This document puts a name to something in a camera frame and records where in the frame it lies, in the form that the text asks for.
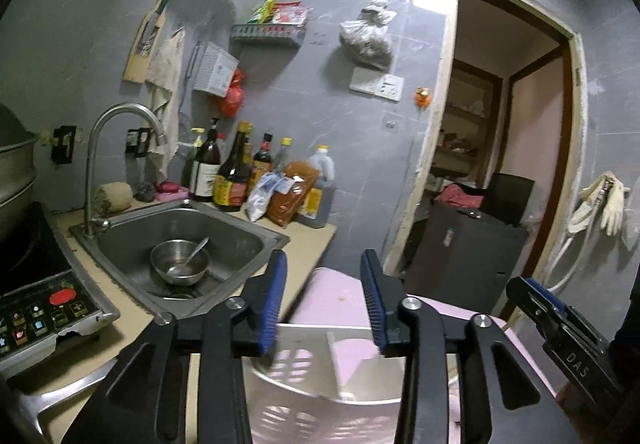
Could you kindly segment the induction cooker control panel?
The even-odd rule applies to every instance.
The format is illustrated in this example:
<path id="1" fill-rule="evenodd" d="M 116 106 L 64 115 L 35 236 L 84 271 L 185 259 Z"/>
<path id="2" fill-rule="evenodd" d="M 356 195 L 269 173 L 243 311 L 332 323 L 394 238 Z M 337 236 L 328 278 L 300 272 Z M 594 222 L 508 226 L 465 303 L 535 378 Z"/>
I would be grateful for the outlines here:
<path id="1" fill-rule="evenodd" d="M 1 377 L 23 374 L 120 317 L 42 204 L 1 238 Z"/>

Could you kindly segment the door frame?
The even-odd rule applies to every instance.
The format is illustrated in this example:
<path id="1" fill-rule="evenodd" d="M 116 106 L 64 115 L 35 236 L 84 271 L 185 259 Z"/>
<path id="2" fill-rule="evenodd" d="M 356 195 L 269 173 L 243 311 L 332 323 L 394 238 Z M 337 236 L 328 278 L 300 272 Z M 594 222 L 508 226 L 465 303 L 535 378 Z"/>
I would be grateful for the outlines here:
<path id="1" fill-rule="evenodd" d="M 560 35 L 561 56 L 564 70 L 568 71 L 565 79 L 565 105 L 561 129 L 562 149 L 558 163 L 563 170 L 558 173 L 552 185 L 547 213 L 540 226 L 546 238 L 538 237 L 529 253 L 537 257 L 535 265 L 525 265 L 523 274 L 527 277 L 548 279 L 553 267 L 553 259 L 559 256 L 568 220 L 572 215 L 572 206 L 580 188 L 580 177 L 585 166 L 586 142 L 588 133 L 588 92 L 586 89 L 587 67 L 584 48 L 584 35 L 581 30 L 572 26 L 551 10 L 544 8 L 536 0 L 504 0 L 527 16 L 534 18 L 534 27 L 547 27 L 551 34 Z M 449 90 L 452 67 L 454 67 L 454 44 L 456 43 L 458 22 L 458 0 L 444 0 L 445 25 L 442 46 L 440 47 L 438 72 L 432 90 L 432 100 L 428 107 L 431 112 L 431 125 L 421 142 L 420 156 L 416 163 L 416 178 L 408 195 L 404 215 L 398 225 L 393 244 L 387 250 L 383 260 L 384 272 L 395 276 L 397 265 L 405 248 L 411 224 L 416 216 L 418 199 L 424 190 L 428 169 L 431 168 L 436 152 L 438 131 L 442 126 L 445 105 Z"/>

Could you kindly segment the beige sponge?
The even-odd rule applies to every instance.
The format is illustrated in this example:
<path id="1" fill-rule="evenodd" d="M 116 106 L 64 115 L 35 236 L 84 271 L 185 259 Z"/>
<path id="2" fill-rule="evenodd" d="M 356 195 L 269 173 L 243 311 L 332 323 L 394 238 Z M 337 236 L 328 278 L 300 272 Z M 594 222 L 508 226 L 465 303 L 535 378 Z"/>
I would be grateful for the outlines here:
<path id="1" fill-rule="evenodd" d="M 101 184 L 93 193 L 93 211 L 100 217 L 114 215 L 128 209 L 133 199 L 134 193 L 127 182 Z"/>

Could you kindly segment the spoon in steel bowl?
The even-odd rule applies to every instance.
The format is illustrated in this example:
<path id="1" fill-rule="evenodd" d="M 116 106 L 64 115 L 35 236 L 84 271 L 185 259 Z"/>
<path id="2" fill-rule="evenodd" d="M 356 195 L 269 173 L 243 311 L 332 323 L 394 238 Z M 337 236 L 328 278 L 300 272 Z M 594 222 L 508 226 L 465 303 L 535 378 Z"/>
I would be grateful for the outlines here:
<path id="1" fill-rule="evenodd" d="M 209 242 L 208 237 L 202 239 L 201 242 L 199 242 L 198 245 L 193 249 L 192 253 L 190 253 L 190 255 L 186 258 L 186 260 L 183 260 L 178 264 L 174 265 L 173 267 L 171 267 L 167 271 L 167 274 L 169 276 L 188 275 L 190 273 L 191 261 L 196 257 L 198 253 L 200 253 L 205 248 L 208 242 Z"/>

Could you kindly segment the white seasoning packet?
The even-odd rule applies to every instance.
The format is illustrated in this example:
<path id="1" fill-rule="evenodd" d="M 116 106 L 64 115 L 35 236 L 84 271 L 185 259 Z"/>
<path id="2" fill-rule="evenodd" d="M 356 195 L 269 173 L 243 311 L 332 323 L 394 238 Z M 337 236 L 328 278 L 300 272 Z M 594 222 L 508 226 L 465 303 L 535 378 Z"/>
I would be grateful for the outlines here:
<path id="1" fill-rule="evenodd" d="M 281 172 L 266 172 L 248 195 L 245 213 L 250 222 L 256 222 L 265 216 L 273 194 L 288 194 L 294 179 L 285 177 Z"/>

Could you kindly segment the dark wine bottle white label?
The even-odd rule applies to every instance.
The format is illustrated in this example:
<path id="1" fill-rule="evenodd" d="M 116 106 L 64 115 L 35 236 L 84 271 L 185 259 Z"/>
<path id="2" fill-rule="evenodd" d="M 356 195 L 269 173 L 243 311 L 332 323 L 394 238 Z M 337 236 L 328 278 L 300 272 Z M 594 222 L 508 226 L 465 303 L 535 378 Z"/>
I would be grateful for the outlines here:
<path id="1" fill-rule="evenodd" d="M 217 117 L 210 119 L 210 127 L 206 140 L 195 153 L 191 181 L 190 196 L 196 201 L 211 203 L 214 195 L 214 185 L 221 165 L 221 155 L 218 146 Z"/>

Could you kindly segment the pink floral table cloth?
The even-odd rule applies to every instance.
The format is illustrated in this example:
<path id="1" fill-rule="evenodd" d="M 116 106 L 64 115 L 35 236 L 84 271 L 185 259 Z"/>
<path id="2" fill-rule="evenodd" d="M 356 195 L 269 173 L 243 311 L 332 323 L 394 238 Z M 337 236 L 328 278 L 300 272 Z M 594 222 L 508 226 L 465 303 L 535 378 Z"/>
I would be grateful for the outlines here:
<path id="1" fill-rule="evenodd" d="M 440 314 L 469 320 L 472 311 L 448 305 L 433 299 L 417 297 L 428 303 Z M 525 356 L 534 371 L 544 382 L 548 390 L 555 395 L 555 390 L 546 378 L 533 357 L 526 351 L 523 343 L 516 337 L 513 329 L 506 327 L 506 322 L 493 320 L 511 339 L 518 351 Z M 358 279 L 329 268 L 315 269 L 307 283 L 302 300 L 295 309 L 291 322 L 300 325 L 352 326 L 369 328 L 369 317 L 364 302 L 362 287 Z M 355 392 L 346 390 L 347 383 L 354 375 L 357 367 L 371 357 L 378 356 L 376 346 L 367 340 L 335 343 L 336 378 L 341 391 L 341 398 L 355 401 Z M 460 400 L 456 360 L 448 355 L 449 375 L 449 443 L 460 443 Z"/>

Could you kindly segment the black wall socket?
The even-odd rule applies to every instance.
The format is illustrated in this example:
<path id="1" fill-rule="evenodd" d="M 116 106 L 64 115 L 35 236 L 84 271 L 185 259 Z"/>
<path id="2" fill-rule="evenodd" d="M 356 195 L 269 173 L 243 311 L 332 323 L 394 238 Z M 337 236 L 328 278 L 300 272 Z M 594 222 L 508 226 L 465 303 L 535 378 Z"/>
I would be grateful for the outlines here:
<path id="1" fill-rule="evenodd" d="M 55 165 L 66 165 L 73 161 L 76 126 L 59 126 L 51 138 L 51 161 Z"/>

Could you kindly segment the steel bowl in sink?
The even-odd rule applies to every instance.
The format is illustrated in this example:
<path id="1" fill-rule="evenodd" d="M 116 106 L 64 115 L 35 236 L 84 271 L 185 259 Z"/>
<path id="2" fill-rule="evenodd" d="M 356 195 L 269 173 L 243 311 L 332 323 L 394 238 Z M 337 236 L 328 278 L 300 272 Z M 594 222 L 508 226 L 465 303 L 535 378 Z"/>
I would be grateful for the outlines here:
<path id="1" fill-rule="evenodd" d="M 195 285 L 209 267 L 209 256 L 205 250 L 208 242 L 208 237 L 198 243 L 186 239 L 162 242 L 150 252 L 152 268 L 169 285 Z"/>

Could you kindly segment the grey wall shelf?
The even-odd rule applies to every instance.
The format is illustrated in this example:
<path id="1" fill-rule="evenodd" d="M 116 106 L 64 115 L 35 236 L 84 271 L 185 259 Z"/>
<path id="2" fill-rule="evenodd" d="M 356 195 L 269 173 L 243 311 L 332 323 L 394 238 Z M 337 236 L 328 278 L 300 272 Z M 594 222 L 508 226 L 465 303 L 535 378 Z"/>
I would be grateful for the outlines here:
<path id="1" fill-rule="evenodd" d="M 231 28 L 230 38 L 245 45 L 265 44 L 299 48 L 303 45 L 306 31 L 304 26 L 288 24 L 235 24 Z"/>

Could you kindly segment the pink soap dish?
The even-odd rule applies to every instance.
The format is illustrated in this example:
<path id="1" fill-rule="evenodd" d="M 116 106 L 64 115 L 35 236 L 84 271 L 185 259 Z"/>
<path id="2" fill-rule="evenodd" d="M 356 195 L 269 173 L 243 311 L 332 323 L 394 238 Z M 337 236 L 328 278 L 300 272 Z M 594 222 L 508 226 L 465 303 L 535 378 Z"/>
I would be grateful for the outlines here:
<path id="1" fill-rule="evenodd" d="M 175 182 L 165 181 L 155 186 L 155 199 L 157 201 L 182 201 L 189 197 L 189 189 Z"/>

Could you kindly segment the hanging rubber gloves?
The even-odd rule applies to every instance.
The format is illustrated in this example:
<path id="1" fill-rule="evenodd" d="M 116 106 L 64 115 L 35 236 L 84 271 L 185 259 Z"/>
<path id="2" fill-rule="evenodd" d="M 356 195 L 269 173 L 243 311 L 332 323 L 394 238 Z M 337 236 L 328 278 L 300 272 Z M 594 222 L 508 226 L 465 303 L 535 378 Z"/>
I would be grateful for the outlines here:
<path id="1" fill-rule="evenodd" d="M 600 217 L 600 229 L 606 236 L 620 233 L 624 219 L 627 186 L 611 171 L 605 171 L 579 193 L 579 205 L 570 217 L 567 232 L 578 234 L 593 227 Z"/>

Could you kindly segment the white plastic utensil holder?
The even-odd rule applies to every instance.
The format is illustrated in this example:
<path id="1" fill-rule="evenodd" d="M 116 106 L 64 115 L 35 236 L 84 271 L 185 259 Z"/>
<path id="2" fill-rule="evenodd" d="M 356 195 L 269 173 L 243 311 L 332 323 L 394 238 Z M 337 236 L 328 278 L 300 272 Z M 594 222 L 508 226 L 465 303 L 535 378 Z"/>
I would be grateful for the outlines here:
<path id="1" fill-rule="evenodd" d="M 280 324 L 274 347 L 243 362 L 255 443 L 391 443 L 405 375 L 371 331 Z"/>

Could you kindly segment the orange wall hook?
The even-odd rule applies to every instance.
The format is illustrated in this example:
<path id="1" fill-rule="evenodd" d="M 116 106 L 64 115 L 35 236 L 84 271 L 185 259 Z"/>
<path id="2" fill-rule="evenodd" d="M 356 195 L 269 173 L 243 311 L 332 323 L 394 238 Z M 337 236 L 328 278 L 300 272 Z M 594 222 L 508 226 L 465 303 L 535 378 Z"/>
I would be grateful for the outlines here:
<path id="1" fill-rule="evenodd" d="M 416 92 L 413 94 L 413 100 L 419 110 L 425 110 L 432 102 L 431 90 L 426 87 L 416 88 Z"/>

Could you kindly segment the red cloth on cabinet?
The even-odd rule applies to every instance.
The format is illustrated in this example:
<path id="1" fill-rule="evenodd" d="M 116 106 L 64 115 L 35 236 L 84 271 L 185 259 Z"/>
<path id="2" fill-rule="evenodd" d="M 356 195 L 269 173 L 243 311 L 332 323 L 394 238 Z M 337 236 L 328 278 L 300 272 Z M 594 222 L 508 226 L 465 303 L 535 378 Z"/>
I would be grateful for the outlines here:
<path id="1" fill-rule="evenodd" d="M 480 208 L 484 196 L 465 192 L 459 184 L 452 183 L 445 186 L 435 197 L 434 202 L 454 208 Z"/>

